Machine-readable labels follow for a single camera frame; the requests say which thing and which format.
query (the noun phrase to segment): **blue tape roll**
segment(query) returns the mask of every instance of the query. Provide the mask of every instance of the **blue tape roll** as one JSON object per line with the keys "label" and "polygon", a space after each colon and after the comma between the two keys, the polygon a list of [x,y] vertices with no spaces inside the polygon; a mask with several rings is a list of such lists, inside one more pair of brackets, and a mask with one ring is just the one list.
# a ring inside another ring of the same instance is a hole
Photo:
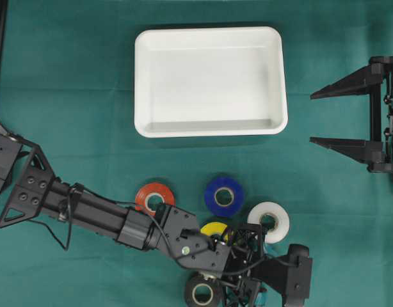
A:
{"label": "blue tape roll", "polygon": [[[221,189],[228,190],[232,195],[232,201],[228,205],[220,205],[215,199],[216,193]],[[238,212],[244,199],[242,186],[229,177],[217,177],[209,182],[204,196],[208,209],[215,216],[222,217],[231,217]]]}

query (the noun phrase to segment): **yellow tape roll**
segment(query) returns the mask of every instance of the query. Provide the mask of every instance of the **yellow tape roll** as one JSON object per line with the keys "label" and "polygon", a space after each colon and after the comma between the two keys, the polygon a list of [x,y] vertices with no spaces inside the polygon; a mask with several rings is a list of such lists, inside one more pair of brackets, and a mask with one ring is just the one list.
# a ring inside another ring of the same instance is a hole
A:
{"label": "yellow tape roll", "polygon": [[201,228],[201,233],[209,237],[212,235],[222,235],[227,227],[228,225],[221,222],[211,222]]}

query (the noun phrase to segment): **tape roll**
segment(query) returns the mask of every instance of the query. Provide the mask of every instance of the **tape roll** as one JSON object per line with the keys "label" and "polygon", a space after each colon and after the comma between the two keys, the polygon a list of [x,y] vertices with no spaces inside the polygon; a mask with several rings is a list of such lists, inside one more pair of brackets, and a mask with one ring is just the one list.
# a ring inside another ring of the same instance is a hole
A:
{"label": "tape roll", "polygon": [[[173,193],[166,185],[160,184],[159,182],[152,182],[151,184],[144,185],[137,192],[137,195],[135,196],[135,202],[143,205],[151,215],[154,215],[156,213],[155,210],[152,210],[148,205],[149,199],[153,196],[160,197],[163,203],[175,206],[175,198]],[[141,206],[135,206],[135,209],[141,211]]]}
{"label": "tape roll", "polygon": [[[228,203],[223,204],[218,200],[218,193],[221,191],[226,191],[230,194]],[[208,183],[204,198],[205,204],[214,215],[231,217],[242,207],[244,196],[242,186],[234,179],[217,177]]]}
{"label": "tape roll", "polygon": [[221,222],[211,222],[204,225],[201,228],[201,233],[211,237],[213,235],[221,236],[225,229],[227,229],[228,225],[221,223]]}
{"label": "tape roll", "polygon": [[289,216],[285,209],[270,201],[259,203],[249,212],[248,223],[260,224],[264,216],[271,216],[275,220],[275,227],[268,231],[265,243],[272,244],[281,241],[289,232]]}
{"label": "tape roll", "polygon": [[184,298],[188,307],[217,307],[222,298],[222,289],[216,280],[205,279],[198,274],[186,282]]}

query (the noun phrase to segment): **tape roll center hole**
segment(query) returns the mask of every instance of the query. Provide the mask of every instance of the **tape roll center hole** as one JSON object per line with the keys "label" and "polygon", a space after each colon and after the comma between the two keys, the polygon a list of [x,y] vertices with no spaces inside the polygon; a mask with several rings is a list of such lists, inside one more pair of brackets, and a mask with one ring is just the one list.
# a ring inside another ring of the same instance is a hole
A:
{"label": "tape roll center hole", "polygon": [[221,207],[228,207],[234,202],[234,192],[228,187],[221,187],[215,192],[215,202]]}
{"label": "tape roll center hole", "polygon": [[145,206],[151,212],[155,212],[158,205],[164,203],[164,198],[159,193],[151,193],[145,198]]}
{"label": "tape roll center hole", "polygon": [[214,291],[209,285],[200,283],[192,291],[194,302],[200,306],[207,306],[214,298]]}
{"label": "tape roll center hole", "polygon": [[275,230],[278,226],[276,217],[270,213],[263,214],[259,222],[268,229],[268,232]]}

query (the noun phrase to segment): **black tape roll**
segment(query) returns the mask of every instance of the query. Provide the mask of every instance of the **black tape roll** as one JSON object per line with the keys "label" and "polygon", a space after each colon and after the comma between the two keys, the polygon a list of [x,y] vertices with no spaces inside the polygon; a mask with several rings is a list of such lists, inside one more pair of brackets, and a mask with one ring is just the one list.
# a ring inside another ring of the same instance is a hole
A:
{"label": "black tape roll", "polygon": [[[207,293],[199,293],[199,288],[205,288]],[[222,289],[216,280],[204,279],[198,274],[186,282],[184,298],[188,307],[217,307],[222,298]]]}

